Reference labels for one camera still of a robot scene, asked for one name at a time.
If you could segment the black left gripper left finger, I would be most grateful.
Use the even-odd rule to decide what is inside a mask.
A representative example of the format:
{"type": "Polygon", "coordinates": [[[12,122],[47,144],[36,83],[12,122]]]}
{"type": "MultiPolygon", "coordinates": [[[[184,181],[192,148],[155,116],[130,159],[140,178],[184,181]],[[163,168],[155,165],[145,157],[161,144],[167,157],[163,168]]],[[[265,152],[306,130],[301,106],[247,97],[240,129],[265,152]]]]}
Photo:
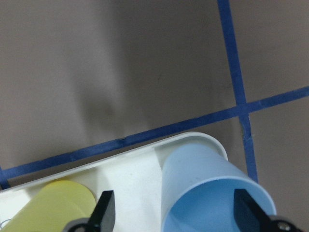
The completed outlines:
{"type": "Polygon", "coordinates": [[[115,195],[103,191],[89,220],[89,232],[112,232],[115,225],[115,195]]]}

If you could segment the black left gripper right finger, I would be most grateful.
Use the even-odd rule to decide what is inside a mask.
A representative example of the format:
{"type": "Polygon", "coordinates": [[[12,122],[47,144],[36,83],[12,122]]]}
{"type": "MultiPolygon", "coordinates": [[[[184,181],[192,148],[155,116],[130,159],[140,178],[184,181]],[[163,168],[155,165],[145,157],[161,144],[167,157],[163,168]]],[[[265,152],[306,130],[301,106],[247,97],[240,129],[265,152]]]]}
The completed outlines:
{"type": "Polygon", "coordinates": [[[270,231],[270,217],[245,189],[234,190],[233,214],[240,232],[270,231]]]}

